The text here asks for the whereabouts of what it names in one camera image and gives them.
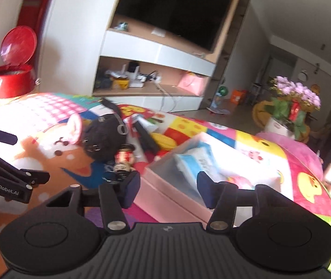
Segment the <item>small red doll figurine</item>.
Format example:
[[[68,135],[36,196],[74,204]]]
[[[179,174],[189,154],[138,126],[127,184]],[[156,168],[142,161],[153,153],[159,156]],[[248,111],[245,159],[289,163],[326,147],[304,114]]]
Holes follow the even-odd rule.
[[[115,155],[113,171],[118,181],[124,180],[133,170],[135,146],[123,144]]]

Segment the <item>red pedal trash bin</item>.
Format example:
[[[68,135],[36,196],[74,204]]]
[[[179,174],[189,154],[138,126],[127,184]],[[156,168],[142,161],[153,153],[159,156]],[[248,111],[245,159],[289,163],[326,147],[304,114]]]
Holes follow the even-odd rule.
[[[36,34],[28,26],[17,26],[4,36],[0,45],[0,105],[34,91],[37,77],[28,62],[36,47]]]

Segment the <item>white wifi router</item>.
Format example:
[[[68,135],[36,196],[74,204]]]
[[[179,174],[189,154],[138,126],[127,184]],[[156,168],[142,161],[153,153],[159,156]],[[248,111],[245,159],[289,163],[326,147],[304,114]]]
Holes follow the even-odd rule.
[[[121,73],[129,79],[129,88],[142,88],[146,78],[140,74],[140,63],[137,61],[129,61],[124,64]]]

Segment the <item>pink gift bag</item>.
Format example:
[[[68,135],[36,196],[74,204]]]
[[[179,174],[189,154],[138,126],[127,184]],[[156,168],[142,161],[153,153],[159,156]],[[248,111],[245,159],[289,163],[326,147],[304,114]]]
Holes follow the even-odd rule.
[[[187,72],[181,77],[177,87],[196,96],[202,96],[208,81],[208,76]]]

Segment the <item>orange box on floor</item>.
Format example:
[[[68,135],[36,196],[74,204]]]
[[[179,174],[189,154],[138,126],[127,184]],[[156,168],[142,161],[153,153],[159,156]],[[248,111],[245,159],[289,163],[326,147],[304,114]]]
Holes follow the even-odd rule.
[[[246,95],[246,90],[233,90],[230,97],[230,102],[235,105],[241,105],[244,102]]]

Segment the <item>red white plush rocket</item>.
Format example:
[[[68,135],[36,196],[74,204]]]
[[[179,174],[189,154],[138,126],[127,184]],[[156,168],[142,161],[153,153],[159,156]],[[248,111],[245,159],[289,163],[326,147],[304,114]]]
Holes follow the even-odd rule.
[[[160,157],[166,153],[151,135],[157,129],[155,124],[139,114],[132,115],[130,121],[144,153],[151,154],[153,157]]]

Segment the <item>white wooden tv cabinet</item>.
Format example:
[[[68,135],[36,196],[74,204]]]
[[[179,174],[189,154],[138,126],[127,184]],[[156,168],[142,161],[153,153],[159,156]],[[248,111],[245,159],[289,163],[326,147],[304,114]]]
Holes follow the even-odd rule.
[[[186,71],[211,77],[239,0],[232,0],[212,52],[133,20],[129,30],[112,28],[119,0],[51,0],[41,36],[37,75],[42,92],[92,95],[101,57],[136,60],[161,72],[163,82]]]

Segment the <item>colourful cartoon play mat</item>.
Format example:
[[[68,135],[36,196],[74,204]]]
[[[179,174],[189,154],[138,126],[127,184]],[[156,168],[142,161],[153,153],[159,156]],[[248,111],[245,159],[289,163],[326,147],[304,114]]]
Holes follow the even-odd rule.
[[[158,154],[147,153],[134,128],[129,129],[128,141],[135,146],[133,168],[141,174],[140,192],[127,211],[130,222],[206,223],[211,211],[196,187],[197,174],[206,171],[215,181],[241,189],[269,185],[331,225],[331,194],[320,158],[307,145],[273,133],[250,135],[151,106],[119,108],[128,125],[138,120],[161,148]],[[27,204],[0,196],[0,231],[73,183],[95,188],[103,182],[114,163],[88,156],[80,131],[108,113],[97,98],[68,94],[31,94],[0,105],[0,129],[18,138],[13,146],[0,143],[0,157],[16,168],[50,174]],[[0,256],[0,275],[4,271]]]

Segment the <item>yellow plush toy piece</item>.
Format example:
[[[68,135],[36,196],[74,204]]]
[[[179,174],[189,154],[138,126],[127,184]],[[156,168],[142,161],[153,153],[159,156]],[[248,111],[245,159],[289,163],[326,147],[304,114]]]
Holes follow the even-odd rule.
[[[170,151],[177,147],[177,142],[164,134],[152,132],[150,135],[162,150]]]

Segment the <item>green ball on floor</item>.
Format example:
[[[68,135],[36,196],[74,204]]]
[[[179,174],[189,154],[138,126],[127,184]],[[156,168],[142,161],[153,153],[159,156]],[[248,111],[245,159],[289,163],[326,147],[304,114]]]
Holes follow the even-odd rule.
[[[228,94],[228,88],[226,86],[220,86],[218,88],[218,95],[221,97],[225,97]]]

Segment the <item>black television screen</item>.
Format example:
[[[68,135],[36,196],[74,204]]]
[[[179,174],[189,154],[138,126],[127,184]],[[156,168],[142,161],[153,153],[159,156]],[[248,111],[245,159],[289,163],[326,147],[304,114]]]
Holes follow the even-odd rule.
[[[170,32],[208,51],[232,0],[119,0],[116,14]]]

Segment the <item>pink cardboard box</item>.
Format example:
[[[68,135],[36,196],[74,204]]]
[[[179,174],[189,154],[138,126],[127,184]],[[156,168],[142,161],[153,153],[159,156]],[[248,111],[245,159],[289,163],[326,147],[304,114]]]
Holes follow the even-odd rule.
[[[240,142],[230,147],[200,133],[145,167],[134,202],[158,222],[206,224],[212,211],[197,189],[200,172],[214,182],[234,183],[240,189],[263,184],[293,198],[289,162],[284,154],[260,152]]]

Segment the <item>pink orchid flower pot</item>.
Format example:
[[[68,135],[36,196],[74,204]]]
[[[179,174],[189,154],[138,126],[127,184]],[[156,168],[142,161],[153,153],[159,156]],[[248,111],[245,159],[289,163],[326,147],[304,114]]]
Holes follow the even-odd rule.
[[[287,77],[276,76],[272,79],[272,87],[276,96],[271,98],[264,109],[271,118],[289,131],[295,140],[304,138],[307,128],[305,118],[308,113],[319,111],[321,100],[319,95],[301,82],[290,81]]]

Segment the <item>black plush cat toy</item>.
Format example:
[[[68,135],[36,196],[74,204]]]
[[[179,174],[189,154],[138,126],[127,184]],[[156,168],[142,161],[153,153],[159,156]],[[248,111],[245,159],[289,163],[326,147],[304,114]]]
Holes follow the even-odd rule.
[[[93,160],[106,163],[126,143],[129,128],[118,105],[103,97],[99,102],[113,113],[101,115],[87,126],[82,134],[82,147]]]

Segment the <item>blue tissue packet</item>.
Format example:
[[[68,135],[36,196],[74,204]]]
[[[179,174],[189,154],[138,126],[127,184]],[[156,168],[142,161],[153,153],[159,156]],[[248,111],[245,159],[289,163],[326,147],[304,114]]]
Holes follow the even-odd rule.
[[[174,155],[175,163],[187,182],[197,187],[197,175],[205,172],[214,182],[224,181],[217,167],[211,146],[205,142],[198,142],[196,147],[186,150],[182,154]]]

